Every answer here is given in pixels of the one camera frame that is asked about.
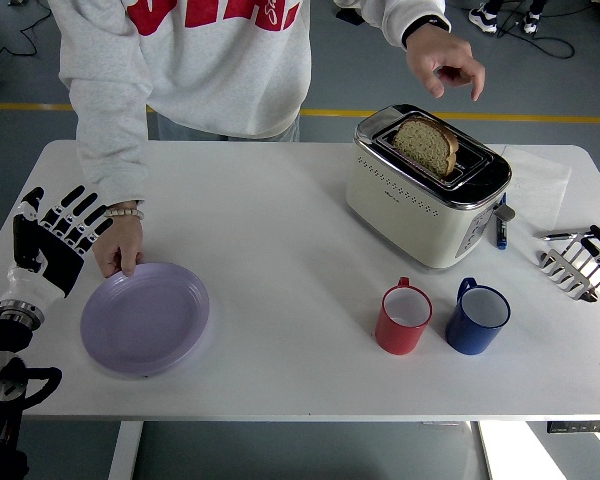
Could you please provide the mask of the person's right hand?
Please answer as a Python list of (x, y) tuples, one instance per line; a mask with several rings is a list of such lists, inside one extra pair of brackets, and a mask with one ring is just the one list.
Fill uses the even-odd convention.
[(109, 278), (119, 272), (133, 275), (142, 259), (142, 240), (142, 224), (137, 216), (115, 217), (92, 247), (102, 276)]

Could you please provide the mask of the person's left hand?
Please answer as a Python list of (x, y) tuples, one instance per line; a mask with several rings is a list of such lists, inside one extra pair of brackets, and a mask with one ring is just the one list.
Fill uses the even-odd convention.
[(427, 24), (406, 39), (406, 62), (426, 91), (436, 99), (445, 87), (471, 86), (471, 99), (483, 93), (486, 69), (473, 56), (471, 45), (439, 27)]

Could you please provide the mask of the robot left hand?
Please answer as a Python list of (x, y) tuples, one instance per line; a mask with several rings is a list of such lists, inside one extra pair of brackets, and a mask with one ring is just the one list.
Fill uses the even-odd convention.
[(41, 214), (44, 190), (25, 194), (12, 219), (14, 260), (0, 302), (24, 302), (43, 311), (73, 289), (84, 256), (113, 224), (98, 194), (79, 185)]

